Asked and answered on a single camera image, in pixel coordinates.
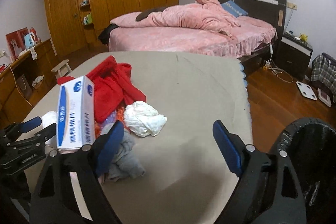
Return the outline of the white blue cotton pad box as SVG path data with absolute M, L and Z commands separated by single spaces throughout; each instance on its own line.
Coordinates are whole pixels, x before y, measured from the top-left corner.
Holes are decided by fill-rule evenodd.
M 56 145 L 60 150 L 77 150 L 95 140 L 93 82 L 86 76 L 60 85 Z

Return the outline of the blue plastic bag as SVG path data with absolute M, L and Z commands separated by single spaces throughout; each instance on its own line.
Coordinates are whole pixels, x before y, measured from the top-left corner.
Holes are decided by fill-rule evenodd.
M 117 120 L 117 111 L 114 110 L 110 113 L 110 115 L 100 124 L 101 129 L 103 129 L 106 125 L 114 123 Z

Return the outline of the grey socks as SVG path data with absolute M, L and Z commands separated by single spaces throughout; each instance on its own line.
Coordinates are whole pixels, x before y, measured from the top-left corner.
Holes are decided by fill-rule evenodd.
M 133 151 L 135 141 L 127 129 L 114 156 L 106 177 L 111 181 L 125 178 L 138 178 L 145 174 L 145 169 Z

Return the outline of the orange knitted mat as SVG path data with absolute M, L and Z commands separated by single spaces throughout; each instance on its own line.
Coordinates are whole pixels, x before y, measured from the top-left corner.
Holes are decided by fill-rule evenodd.
M 120 121 L 122 122 L 123 126 L 128 130 L 125 121 L 124 121 L 124 112 L 125 112 L 125 106 L 123 104 L 121 104 L 120 106 L 117 107 L 116 109 L 117 111 L 117 120 L 116 121 Z M 97 121 L 94 122 L 94 132 L 95 132 L 95 137 L 98 138 L 103 129 L 101 129 L 100 127 L 101 123 L 98 123 Z

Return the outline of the red fleece cloth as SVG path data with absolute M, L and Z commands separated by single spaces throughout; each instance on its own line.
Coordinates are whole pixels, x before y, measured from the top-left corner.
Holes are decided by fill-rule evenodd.
M 126 106 L 146 101 L 146 95 L 131 82 L 131 65 L 118 63 L 113 56 L 86 74 L 94 84 L 94 119 L 103 122 L 121 103 Z

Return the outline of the white tissue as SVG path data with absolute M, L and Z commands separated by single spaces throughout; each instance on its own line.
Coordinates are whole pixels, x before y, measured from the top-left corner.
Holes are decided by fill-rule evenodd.
M 126 127 L 138 137 L 157 136 L 167 122 L 167 118 L 143 101 L 127 105 L 123 114 Z

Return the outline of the black lined trash bin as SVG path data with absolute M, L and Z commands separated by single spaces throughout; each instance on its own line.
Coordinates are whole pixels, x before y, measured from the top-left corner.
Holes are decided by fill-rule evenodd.
M 318 118 L 287 125 L 270 151 L 287 152 L 305 202 L 307 223 L 335 223 L 335 129 Z

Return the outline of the wooden desk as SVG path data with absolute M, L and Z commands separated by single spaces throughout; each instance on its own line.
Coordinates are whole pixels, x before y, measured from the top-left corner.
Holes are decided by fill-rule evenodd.
M 21 122 L 56 85 L 52 69 L 58 64 L 50 39 L 26 52 L 1 73 L 1 128 Z

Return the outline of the beige table cloth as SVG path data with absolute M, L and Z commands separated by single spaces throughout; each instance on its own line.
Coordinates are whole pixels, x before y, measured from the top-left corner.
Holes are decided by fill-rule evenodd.
M 114 52 L 131 82 L 167 122 L 137 137 L 139 178 L 102 185 L 122 223 L 214 223 L 238 181 L 213 136 L 220 120 L 252 142 L 248 94 L 238 60 L 182 52 Z

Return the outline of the red white scale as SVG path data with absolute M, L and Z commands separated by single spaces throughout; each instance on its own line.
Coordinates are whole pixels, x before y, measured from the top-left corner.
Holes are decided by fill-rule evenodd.
M 326 106 L 331 107 L 331 99 L 326 92 L 322 89 L 318 89 L 318 98 L 321 102 L 323 102 Z

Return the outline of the bed with pink sheet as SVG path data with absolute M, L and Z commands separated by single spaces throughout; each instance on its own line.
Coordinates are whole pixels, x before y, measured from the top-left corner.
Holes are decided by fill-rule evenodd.
M 110 32 L 108 50 L 189 52 L 207 56 L 250 57 L 277 39 L 276 28 L 249 16 L 238 18 L 232 36 L 181 27 L 117 27 Z

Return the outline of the plaid bag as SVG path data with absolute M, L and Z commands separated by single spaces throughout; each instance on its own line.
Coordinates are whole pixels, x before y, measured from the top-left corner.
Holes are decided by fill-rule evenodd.
M 312 65 L 311 81 L 328 88 L 335 103 L 335 59 L 324 52 L 313 60 Z

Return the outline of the blue pillow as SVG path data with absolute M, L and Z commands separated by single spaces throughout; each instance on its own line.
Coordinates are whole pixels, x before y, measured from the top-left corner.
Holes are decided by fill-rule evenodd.
M 234 1 L 226 1 L 221 4 L 222 8 L 233 15 L 235 18 L 247 16 L 248 12 L 238 6 Z

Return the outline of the dark wooden headboard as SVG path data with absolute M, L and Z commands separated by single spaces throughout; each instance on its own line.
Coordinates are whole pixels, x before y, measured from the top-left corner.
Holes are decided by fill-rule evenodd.
M 218 0 L 220 3 L 233 1 L 248 12 L 248 16 L 268 22 L 278 36 L 284 33 L 287 0 Z

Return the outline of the red picture frame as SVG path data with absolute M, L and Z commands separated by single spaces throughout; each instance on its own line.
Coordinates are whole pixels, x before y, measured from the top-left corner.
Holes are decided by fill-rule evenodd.
M 6 34 L 8 48 L 14 59 L 19 57 L 19 54 L 26 49 L 25 36 L 29 33 L 27 27 Z

